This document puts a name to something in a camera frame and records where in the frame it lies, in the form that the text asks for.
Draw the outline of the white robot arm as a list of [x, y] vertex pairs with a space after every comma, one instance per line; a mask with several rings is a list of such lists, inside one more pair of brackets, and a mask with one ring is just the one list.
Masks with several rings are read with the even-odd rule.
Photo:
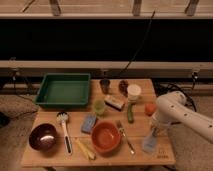
[[157, 110], [151, 116], [152, 125], [158, 128], [168, 128], [172, 120], [176, 119], [213, 143], [213, 119], [187, 108], [185, 103], [186, 96], [180, 91], [158, 96]]

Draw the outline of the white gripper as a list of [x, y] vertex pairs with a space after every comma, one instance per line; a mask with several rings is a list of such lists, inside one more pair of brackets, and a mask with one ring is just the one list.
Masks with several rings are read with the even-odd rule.
[[161, 115], [159, 112], [155, 112], [150, 119], [150, 130], [153, 136], [157, 136], [162, 131], [165, 131], [170, 126], [169, 119]]

